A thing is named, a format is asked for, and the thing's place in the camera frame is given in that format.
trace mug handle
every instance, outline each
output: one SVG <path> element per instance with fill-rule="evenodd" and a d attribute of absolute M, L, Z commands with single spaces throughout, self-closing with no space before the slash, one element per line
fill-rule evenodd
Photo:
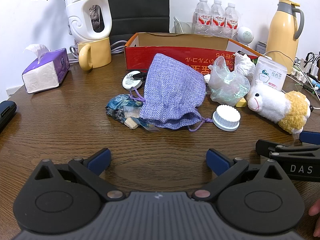
<path fill-rule="evenodd" d="M 86 44 L 79 51 L 79 65 L 83 70 L 90 70 L 93 67 L 92 63 L 89 63 L 89 49 L 91 48 L 90 44 Z"/>

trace metal rivet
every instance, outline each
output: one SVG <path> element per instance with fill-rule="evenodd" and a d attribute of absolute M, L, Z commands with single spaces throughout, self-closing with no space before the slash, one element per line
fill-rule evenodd
<path fill-rule="evenodd" d="M 205 189 L 198 189 L 195 192 L 195 196 L 199 198 L 207 198 L 207 197 L 210 197 L 210 192 Z"/>
<path fill-rule="evenodd" d="M 111 190 L 107 193 L 107 197 L 109 198 L 121 198 L 123 193 L 120 190 Z"/>

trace wall socket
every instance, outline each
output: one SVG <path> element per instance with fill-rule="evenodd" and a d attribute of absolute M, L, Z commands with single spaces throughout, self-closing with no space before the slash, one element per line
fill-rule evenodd
<path fill-rule="evenodd" d="M 15 92 L 18 91 L 18 89 L 19 89 L 20 87 L 8 88 L 8 89 L 6 90 L 8 97 L 11 97 Z"/>

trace stuffed sheep toy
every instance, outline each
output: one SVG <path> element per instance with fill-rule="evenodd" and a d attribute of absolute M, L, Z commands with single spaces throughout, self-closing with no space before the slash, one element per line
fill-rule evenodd
<path fill-rule="evenodd" d="M 290 134 L 301 133 L 310 116 L 310 101 L 300 92 L 283 93 L 256 80 L 247 95 L 248 107 L 278 123 Z"/>

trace purple tissue box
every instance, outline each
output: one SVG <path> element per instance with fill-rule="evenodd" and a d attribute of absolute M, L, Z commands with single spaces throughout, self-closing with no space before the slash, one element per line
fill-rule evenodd
<path fill-rule="evenodd" d="M 65 48 L 45 53 L 39 63 L 36 58 L 22 73 L 27 93 L 32 94 L 58 87 L 69 68 Z"/>

